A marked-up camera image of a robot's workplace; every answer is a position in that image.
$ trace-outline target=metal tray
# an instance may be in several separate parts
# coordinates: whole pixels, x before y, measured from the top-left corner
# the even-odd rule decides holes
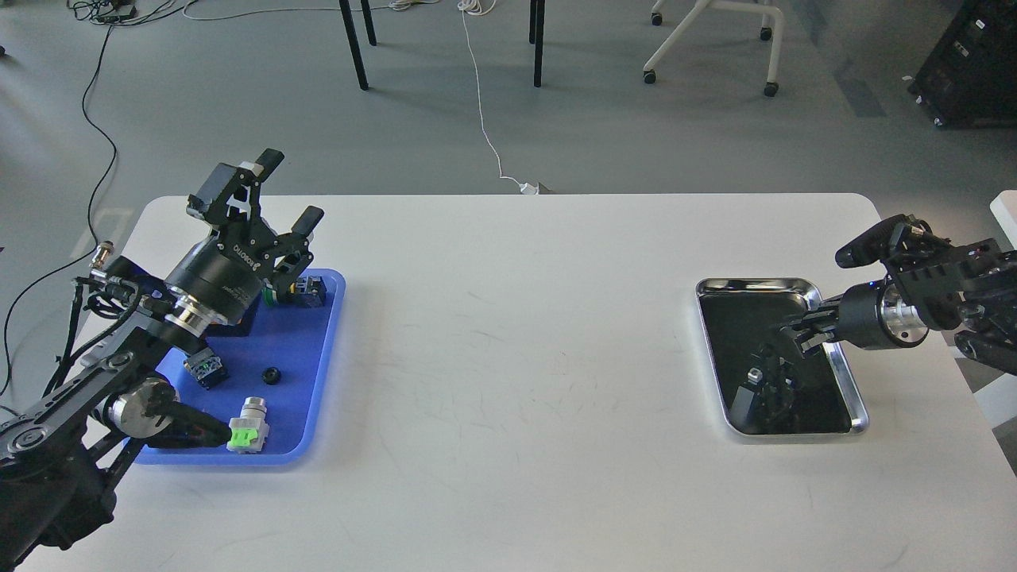
[[[823,353],[794,361],[803,382],[803,398],[795,402],[794,427],[774,433],[745,433],[736,427],[729,409],[752,366],[752,353],[773,325],[817,307],[823,298],[815,285],[799,278],[708,278],[697,285],[696,295],[721,410],[733,431],[772,438],[858,434],[869,425],[869,413],[840,344],[827,343]]]

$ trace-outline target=small black object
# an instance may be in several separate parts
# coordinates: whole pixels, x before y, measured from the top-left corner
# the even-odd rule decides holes
[[[261,381],[265,385],[274,386],[283,379],[283,375],[279,371],[279,367],[266,367],[264,371],[261,371]]]

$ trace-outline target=cable connector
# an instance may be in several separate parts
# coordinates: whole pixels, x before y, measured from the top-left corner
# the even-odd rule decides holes
[[[244,406],[240,409],[240,416],[230,419],[233,438],[226,444],[226,448],[234,453],[260,453],[264,447],[264,440],[268,437],[268,423],[264,422],[267,412],[264,399],[260,397],[245,399]]]

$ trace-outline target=black component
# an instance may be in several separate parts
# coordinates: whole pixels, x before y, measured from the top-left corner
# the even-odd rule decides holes
[[[279,371],[279,367],[265,367],[264,371],[261,371],[261,381],[265,385],[274,386],[278,384],[283,379],[283,375]]]
[[[258,182],[263,183],[276,171],[276,167],[283,164],[284,159],[286,159],[286,156],[283,155],[282,151],[276,151],[275,149],[262,151],[256,161],[261,166],[261,172],[257,173]]]
[[[753,367],[734,394],[731,424],[750,435],[796,433],[797,375],[773,346],[763,344],[752,355]]]
[[[258,199],[261,180],[283,154],[265,150],[261,157],[267,165],[220,163],[197,194],[187,197],[187,214],[206,222],[212,232],[166,279],[231,325],[243,317],[263,284],[288,287],[307,268],[313,259],[308,236],[324,215],[308,207],[290,232],[277,235],[261,219]]]
[[[861,349],[908,348],[924,340],[924,337],[900,340],[887,330],[881,311],[885,289],[883,282],[866,282],[855,284],[844,292],[840,298],[837,340],[850,342]]]
[[[226,365],[223,364],[223,359],[216,355],[216,352],[208,346],[197,353],[188,355],[187,359],[184,360],[184,369],[194,378],[197,385],[204,389],[212,389],[230,377]]]
[[[321,307],[328,290],[320,276],[305,276],[297,279],[283,292],[266,290],[271,304],[292,304],[300,307]]]
[[[251,305],[247,306],[247,310],[244,311],[243,317],[240,321],[234,325],[229,324],[213,324],[204,330],[205,337],[208,338],[244,338],[250,335],[251,328],[254,326],[254,316],[257,314],[257,308],[261,307],[261,297],[256,296]]]
[[[840,268],[869,266],[889,255],[890,235],[897,225],[906,222],[907,217],[896,215],[876,223],[857,238],[841,246],[834,254],[834,262]]]
[[[1017,124],[1017,2],[966,0],[910,91],[938,126]]]

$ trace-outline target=white cable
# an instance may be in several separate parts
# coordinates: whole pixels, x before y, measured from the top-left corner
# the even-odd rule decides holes
[[[480,113],[480,131],[482,133],[484,133],[484,138],[487,139],[487,147],[491,148],[491,151],[494,152],[494,158],[497,159],[497,161],[498,161],[498,178],[499,179],[510,179],[510,180],[516,181],[516,184],[518,184],[520,186],[520,189],[522,189],[523,188],[523,183],[519,182],[514,177],[510,177],[508,175],[505,175],[504,171],[501,170],[501,156],[498,155],[498,150],[494,149],[494,145],[491,144],[491,137],[489,137],[487,135],[487,129],[484,128],[484,108],[483,108],[483,105],[480,103],[481,102],[481,98],[480,98],[480,68],[477,66],[477,57],[475,55],[473,55],[473,46],[470,45],[470,28],[467,27],[467,25],[466,25],[466,14],[468,14],[469,12],[467,10],[465,10],[465,9],[462,8],[463,1],[460,1],[459,5],[460,5],[460,10],[463,12],[463,30],[466,31],[466,47],[469,48],[469,50],[470,50],[470,58],[473,59],[473,73],[477,77],[477,111]]]
[[[184,6],[184,9],[181,11],[181,13],[183,14],[183,16],[185,18],[191,19],[191,20],[195,20],[195,21],[215,21],[215,20],[228,20],[228,19],[232,19],[232,18],[239,18],[239,17],[242,17],[242,16],[251,16],[251,15],[254,15],[254,14],[267,14],[267,13],[271,13],[271,12],[306,12],[306,11],[332,12],[332,11],[338,11],[338,10],[340,10],[340,8],[335,7],[335,6],[332,6],[332,7],[321,6],[321,7],[313,7],[313,8],[267,8],[267,9],[264,9],[264,10],[254,10],[254,11],[251,11],[251,12],[243,12],[243,13],[240,13],[240,14],[230,14],[228,16],[215,16],[215,17],[192,16],[192,15],[190,15],[190,14],[187,13],[187,8],[191,7],[191,5],[193,5],[198,0],[189,0],[187,2],[187,5]],[[392,8],[393,10],[396,10],[397,12],[401,12],[401,11],[405,10],[406,8],[400,9],[400,8],[395,8],[395,7],[392,6],[392,4],[397,3],[397,1],[405,1],[405,0],[396,0],[394,2],[391,2],[386,6],[371,6],[371,10],[384,10],[386,8]],[[417,3],[419,3],[419,4],[434,4],[438,0],[434,0],[434,2],[422,2],[422,1],[418,0]],[[351,11],[353,11],[353,12],[362,12],[363,10],[361,10],[359,8],[354,8],[354,9],[351,9]]]
[[[441,0],[392,0],[388,2],[388,7],[397,12],[402,12],[409,10],[417,4],[437,4]]]
[[[482,5],[480,5],[480,0],[459,0],[457,8],[464,14],[470,14],[471,16],[483,16],[490,13],[494,9],[494,6],[498,3],[498,0],[491,0],[491,5],[486,10]]]

